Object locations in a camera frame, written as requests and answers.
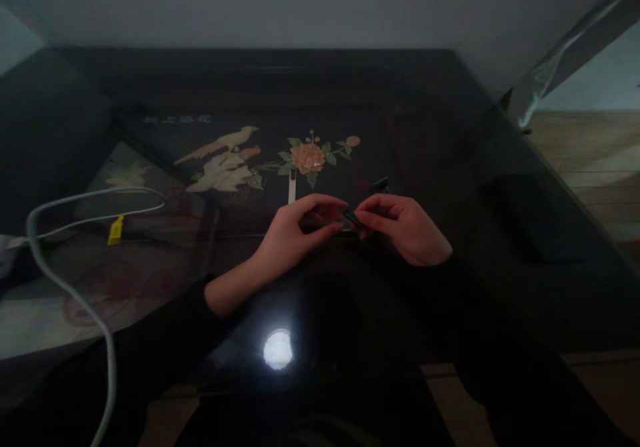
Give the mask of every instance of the right hand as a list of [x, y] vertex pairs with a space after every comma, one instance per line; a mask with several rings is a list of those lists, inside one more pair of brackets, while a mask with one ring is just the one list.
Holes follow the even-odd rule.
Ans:
[[365, 226], [385, 234], [412, 266], [436, 266], [453, 254], [447, 238], [412, 198], [376, 193], [355, 214]]

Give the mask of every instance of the bird painting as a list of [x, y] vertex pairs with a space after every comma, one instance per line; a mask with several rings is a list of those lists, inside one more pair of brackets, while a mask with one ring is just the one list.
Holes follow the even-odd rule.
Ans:
[[191, 159], [201, 159], [209, 155], [210, 153], [215, 153], [216, 151], [227, 148], [226, 153], [231, 153], [233, 150], [242, 145], [246, 141], [249, 140], [251, 134], [257, 130], [260, 130], [258, 127], [242, 127], [240, 131], [228, 133], [227, 135], [223, 135], [222, 137], [216, 139], [213, 143], [208, 143], [203, 147], [200, 147], [198, 150], [191, 152], [189, 155], [185, 155], [181, 159], [178, 159], [174, 162], [173, 165], [178, 165], [179, 163], [183, 163], [184, 161]]

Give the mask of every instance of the wooden floor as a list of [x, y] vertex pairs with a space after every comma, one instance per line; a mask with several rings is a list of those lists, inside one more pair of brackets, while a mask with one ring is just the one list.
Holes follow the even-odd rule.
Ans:
[[640, 267], [640, 111], [538, 111], [531, 142]]

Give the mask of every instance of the yellow clip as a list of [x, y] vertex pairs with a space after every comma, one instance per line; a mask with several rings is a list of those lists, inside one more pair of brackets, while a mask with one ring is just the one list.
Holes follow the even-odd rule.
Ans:
[[118, 245], [120, 238], [122, 237], [122, 221], [125, 219], [124, 215], [120, 215], [112, 224], [111, 231], [109, 231], [109, 240], [107, 245]]

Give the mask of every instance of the white cable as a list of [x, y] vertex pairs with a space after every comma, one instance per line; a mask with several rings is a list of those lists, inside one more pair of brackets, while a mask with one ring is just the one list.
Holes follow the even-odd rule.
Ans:
[[[100, 193], [100, 192], [107, 193], [107, 190], [99, 190], [99, 191], [89, 192], [89, 193]], [[156, 190], [153, 190], [153, 193], [157, 193], [158, 195], [162, 195], [162, 193], [160, 193], [160, 192], [158, 192]], [[70, 223], [69, 225], [66, 225], [64, 227], [60, 227], [59, 229], [51, 230], [51, 232], [47, 232], [46, 234], [40, 234], [40, 235], [38, 235], [38, 238], [49, 237], [49, 236], [52, 236], [53, 234], [57, 234], [58, 232], [62, 232], [63, 230], [66, 230], [68, 228], [75, 227], [75, 226], [78, 226], [78, 225], [81, 225], [81, 224], [87, 224], [90, 221], [117, 218], [120, 215], [124, 215], [126, 217], [127, 215], [133, 215], [134, 213], [145, 213], [145, 212], [150, 212], [150, 211], [153, 211], [153, 210], [158, 210], [158, 209], [161, 209], [164, 206], [165, 206], [165, 201], [163, 200], [162, 203], [160, 203], [159, 205], [156, 205], [155, 207], [150, 207], [148, 209], [132, 210], [132, 211], [128, 211], [128, 212], [125, 212], [125, 213], [117, 213], [115, 215], [104, 215], [102, 217], [93, 217], [93, 218], [90, 218], [90, 219], [79, 220], [77, 222]]]
[[111, 420], [111, 414], [113, 413], [113, 407], [115, 405], [117, 375], [116, 375], [115, 346], [113, 343], [113, 335], [111, 334], [111, 330], [109, 330], [109, 326], [107, 325], [107, 323], [100, 318], [98, 313], [91, 307], [89, 302], [87, 302], [82, 297], [82, 295], [80, 295], [78, 291], [75, 288], [73, 288], [73, 286], [68, 284], [63, 278], [59, 277], [47, 265], [47, 262], [45, 261], [45, 258], [42, 255], [40, 243], [38, 242], [39, 236], [37, 233], [37, 220], [43, 211], [51, 207], [55, 207], [56, 205], [61, 205], [62, 203], [69, 203], [69, 202], [80, 200], [87, 197], [93, 197], [94, 195], [103, 195], [104, 193], [113, 193], [116, 191], [147, 191], [147, 192], [155, 193], [163, 201], [161, 205], [152, 207], [150, 209], [135, 210], [135, 211], [127, 212], [124, 214], [119, 213], [117, 215], [105, 215], [103, 217], [96, 217], [93, 219], [86, 219], [86, 220], [77, 221], [75, 223], [70, 223], [68, 226], [59, 228], [57, 230], [53, 230], [52, 232], [44, 234], [44, 236], [53, 235], [67, 228], [70, 228], [79, 224], [84, 224], [90, 221], [114, 218], [114, 217], [119, 217], [120, 215], [131, 215], [132, 213], [142, 213], [142, 212], [162, 208], [165, 205], [164, 195], [162, 195], [162, 193], [158, 192], [157, 190], [146, 188], [146, 187], [114, 187], [114, 188], [105, 189], [105, 190], [97, 190], [97, 191], [82, 193], [81, 195], [74, 195], [72, 197], [66, 197], [60, 200], [55, 200], [49, 203], [45, 203], [44, 205], [40, 205], [39, 207], [36, 207], [35, 209], [33, 209], [31, 213], [29, 213], [29, 216], [27, 217], [27, 240], [29, 241], [29, 246], [31, 247], [31, 252], [33, 254], [33, 259], [35, 260], [35, 263], [38, 265], [38, 267], [40, 267], [40, 270], [42, 270], [42, 272], [47, 277], [49, 277], [56, 284], [62, 287], [66, 292], [69, 293], [69, 295], [71, 295], [74, 299], [76, 299], [76, 301], [82, 306], [82, 308], [84, 308], [87, 312], [89, 312], [91, 317], [93, 317], [93, 319], [95, 320], [96, 324], [98, 324], [98, 326], [100, 327], [100, 330], [102, 331], [105, 337], [105, 341], [107, 343], [107, 403], [105, 405], [105, 409], [102, 414], [102, 419], [100, 420], [100, 425], [98, 426], [98, 430], [96, 431], [93, 437], [91, 447], [98, 447], [102, 442], [102, 439], [105, 436], [105, 432], [107, 431], [107, 427], [109, 426], [109, 421]]

